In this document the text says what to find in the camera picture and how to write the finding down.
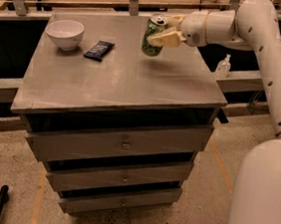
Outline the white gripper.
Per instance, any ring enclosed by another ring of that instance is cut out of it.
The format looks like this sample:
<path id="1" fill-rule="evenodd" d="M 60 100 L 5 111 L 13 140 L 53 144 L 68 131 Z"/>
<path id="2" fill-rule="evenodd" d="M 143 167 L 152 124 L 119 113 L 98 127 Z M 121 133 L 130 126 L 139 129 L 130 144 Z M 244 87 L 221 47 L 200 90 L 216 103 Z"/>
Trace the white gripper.
<path id="1" fill-rule="evenodd" d="M 207 16 L 209 13 L 203 11 L 192 12 L 186 16 L 167 16 L 167 30 L 149 35 L 147 42 L 154 47 L 163 48 L 175 48 L 182 42 L 191 47 L 204 47 L 207 44 Z"/>

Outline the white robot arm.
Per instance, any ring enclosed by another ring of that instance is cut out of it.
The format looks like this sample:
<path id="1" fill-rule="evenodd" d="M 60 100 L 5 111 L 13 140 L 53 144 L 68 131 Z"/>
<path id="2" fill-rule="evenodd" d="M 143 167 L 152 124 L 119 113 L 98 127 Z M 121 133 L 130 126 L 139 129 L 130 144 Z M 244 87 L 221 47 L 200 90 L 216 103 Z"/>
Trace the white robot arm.
<path id="1" fill-rule="evenodd" d="M 255 53 L 275 138 L 242 160 L 227 224 L 281 224 L 281 35 L 270 0 L 245 0 L 235 11 L 170 16 L 167 29 L 150 35 L 154 47 L 220 44 Z"/>

